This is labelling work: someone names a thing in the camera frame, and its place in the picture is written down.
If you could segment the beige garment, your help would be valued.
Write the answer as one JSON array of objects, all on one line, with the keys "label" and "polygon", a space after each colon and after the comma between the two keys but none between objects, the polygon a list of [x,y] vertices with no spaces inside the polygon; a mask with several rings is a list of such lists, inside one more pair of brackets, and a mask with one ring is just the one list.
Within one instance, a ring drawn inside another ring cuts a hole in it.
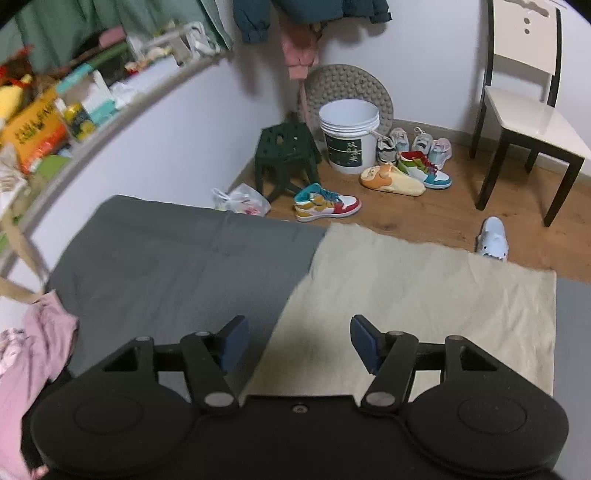
[{"label": "beige garment", "polygon": [[554,389],[553,272],[334,224],[245,393],[361,398],[372,378],[349,337],[359,314],[423,342],[464,336],[543,391]]}]

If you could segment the pink clothes pile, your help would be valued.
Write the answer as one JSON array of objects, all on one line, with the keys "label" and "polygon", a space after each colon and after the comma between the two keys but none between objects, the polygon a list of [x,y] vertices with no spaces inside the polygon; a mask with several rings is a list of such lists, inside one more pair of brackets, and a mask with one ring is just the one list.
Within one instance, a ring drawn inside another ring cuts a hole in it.
[{"label": "pink clothes pile", "polygon": [[32,304],[24,328],[1,333],[1,477],[33,479],[21,453],[22,419],[72,355],[78,319],[54,291]]}]

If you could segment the white plastic bag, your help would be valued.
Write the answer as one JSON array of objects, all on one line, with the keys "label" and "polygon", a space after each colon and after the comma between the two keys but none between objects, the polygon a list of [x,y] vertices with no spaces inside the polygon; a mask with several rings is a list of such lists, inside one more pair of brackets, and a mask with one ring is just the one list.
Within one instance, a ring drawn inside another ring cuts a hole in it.
[{"label": "white plastic bag", "polygon": [[214,208],[219,211],[259,217],[264,217],[270,212],[270,202],[266,197],[245,183],[228,193],[214,188],[212,194]]}]

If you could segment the colourful high-top sneaker left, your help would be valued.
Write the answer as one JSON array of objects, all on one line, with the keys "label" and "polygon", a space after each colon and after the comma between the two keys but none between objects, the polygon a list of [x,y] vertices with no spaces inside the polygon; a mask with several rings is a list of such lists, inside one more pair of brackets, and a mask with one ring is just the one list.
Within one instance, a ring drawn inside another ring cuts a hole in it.
[{"label": "colourful high-top sneaker left", "polygon": [[308,185],[294,197],[295,217],[304,223],[322,218],[346,218],[361,208],[359,198],[325,189],[318,183]]}]

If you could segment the colourful high-top sneaker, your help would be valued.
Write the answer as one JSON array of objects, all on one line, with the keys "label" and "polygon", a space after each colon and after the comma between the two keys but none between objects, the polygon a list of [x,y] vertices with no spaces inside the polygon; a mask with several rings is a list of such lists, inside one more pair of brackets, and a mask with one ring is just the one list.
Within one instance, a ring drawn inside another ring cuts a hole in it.
[{"label": "colourful high-top sneaker", "polygon": [[422,151],[399,153],[398,168],[428,189],[445,190],[452,186],[451,177],[433,164]]},{"label": "colourful high-top sneaker", "polygon": [[294,197],[295,217],[304,223],[322,218],[346,218],[361,208],[359,198],[325,189],[318,183],[308,185]]}]

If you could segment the orange yellow plush slipper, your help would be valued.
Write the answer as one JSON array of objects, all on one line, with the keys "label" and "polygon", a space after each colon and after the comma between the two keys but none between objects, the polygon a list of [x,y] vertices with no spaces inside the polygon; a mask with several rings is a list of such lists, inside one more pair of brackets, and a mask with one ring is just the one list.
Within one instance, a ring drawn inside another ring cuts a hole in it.
[{"label": "orange yellow plush slipper", "polygon": [[425,185],[403,173],[393,163],[369,167],[360,175],[360,184],[364,187],[386,193],[419,197],[426,191]]}]

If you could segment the colourful high-top sneaker right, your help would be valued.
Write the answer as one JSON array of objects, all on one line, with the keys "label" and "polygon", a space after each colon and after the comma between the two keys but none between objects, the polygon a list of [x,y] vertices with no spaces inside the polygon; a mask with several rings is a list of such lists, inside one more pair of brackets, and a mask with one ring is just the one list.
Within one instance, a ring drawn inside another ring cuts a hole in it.
[{"label": "colourful high-top sneaker right", "polygon": [[445,190],[452,186],[451,177],[433,164],[422,151],[399,153],[398,168],[428,189]]}]

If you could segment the grey white sneaker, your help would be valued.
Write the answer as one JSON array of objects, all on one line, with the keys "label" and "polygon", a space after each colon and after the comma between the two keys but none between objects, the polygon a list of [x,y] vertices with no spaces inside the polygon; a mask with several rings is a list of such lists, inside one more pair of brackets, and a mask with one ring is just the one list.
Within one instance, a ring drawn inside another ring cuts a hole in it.
[{"label": "grey white sneaker", "polygon": [[394,128],[389,134],[381,136],[377,141],[377,160],[381,164],[396,164],[400,154],[409,151],[408,134],[400,127]]}]

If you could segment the dark green plastic stool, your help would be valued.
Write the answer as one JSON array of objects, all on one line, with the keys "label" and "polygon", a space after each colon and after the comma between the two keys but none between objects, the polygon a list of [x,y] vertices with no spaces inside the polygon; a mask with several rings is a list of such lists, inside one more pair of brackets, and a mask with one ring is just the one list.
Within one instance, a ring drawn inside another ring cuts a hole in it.
[{"label": "dark green plastic stool", "polygon": [[[297,195],[301,187],[291,182],[291,174],[304,171],[308,183],[318,183],[318,162],[321,160],[321,152],[304,122],[286,122],[263,129],[254,154],[256,191],[270,203],[286,192]],[[272,170],[276,180],[276,186],[267,195],[263,193],[266,170]]]}]

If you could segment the white pink sneaker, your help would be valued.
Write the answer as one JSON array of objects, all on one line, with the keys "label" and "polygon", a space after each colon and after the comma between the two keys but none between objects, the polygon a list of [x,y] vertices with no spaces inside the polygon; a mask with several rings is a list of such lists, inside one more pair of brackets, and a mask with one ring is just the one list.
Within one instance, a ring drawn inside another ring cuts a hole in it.
[{"label": "white pink sneaker", "polygon": [[435,139],[420,127],[415,128],[412,150],[424,153],[439,169],[453,156],[452,144],[447,138]]}]

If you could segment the round grey studded mat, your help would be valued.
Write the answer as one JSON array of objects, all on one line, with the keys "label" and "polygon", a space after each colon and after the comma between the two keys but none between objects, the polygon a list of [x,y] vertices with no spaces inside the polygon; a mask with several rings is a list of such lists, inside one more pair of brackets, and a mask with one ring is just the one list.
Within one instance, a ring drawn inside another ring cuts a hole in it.
[{"label": "round grey studded mat", "polygon": [[386,135],[393,128],[394,103],[390,93],[377,77],[362,68],[346,64],[318,66],[304,80],[304,90],[308,116],[304,116],[301,104],[298,114],[301,120],[308,119],[308,128],[317,140],[322,139],[318,112],[335,100],[361,99],[373,103],[380,113],[378,132]]}]

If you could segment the yellow drink can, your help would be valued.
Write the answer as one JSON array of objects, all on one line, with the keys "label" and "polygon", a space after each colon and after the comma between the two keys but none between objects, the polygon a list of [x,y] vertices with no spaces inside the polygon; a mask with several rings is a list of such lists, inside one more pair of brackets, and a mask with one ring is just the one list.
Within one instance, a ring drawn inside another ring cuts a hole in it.
[{"label": "yellow drink can", "polygon": [[63,119],[70,134],[77,140],[82,141],[92,134],[96,126],[90,119],[89,114],[81,103],[73,103],[66,107],[63,112]]}]

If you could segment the teal white small box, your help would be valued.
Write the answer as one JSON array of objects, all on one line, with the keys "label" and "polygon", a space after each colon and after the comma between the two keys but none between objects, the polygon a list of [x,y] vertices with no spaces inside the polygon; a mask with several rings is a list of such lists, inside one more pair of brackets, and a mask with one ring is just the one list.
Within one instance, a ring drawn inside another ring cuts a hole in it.
[{"label": "teal white small box", "polygon": [[115,99],[97,70],[84,78],[81,104],[96,127],[107,122],[115,113]]}]

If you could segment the pink hanging garment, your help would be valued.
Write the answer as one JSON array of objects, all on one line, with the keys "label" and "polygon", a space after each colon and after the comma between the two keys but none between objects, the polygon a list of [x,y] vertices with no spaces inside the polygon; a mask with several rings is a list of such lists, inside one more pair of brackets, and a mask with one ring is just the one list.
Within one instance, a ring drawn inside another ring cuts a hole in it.
[{"label": "pink hanging garment", "polygon": [[280,18],[280,46],[290,80],[304,80],[318,65],[318,31],[310,24],[294,24]]}]

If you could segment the yellow plush toy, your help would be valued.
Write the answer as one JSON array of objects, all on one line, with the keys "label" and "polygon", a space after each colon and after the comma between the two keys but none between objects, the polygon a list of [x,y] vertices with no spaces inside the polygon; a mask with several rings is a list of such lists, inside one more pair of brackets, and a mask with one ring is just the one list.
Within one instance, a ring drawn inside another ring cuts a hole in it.
[{"label": "yellow plush toy", "polygon": [[20,80],[11,79],[7,85],[1,87],[1,127],[4,127],[20,111],[25,98],[31,91],[32,82],[33,76],[26,74]]}]

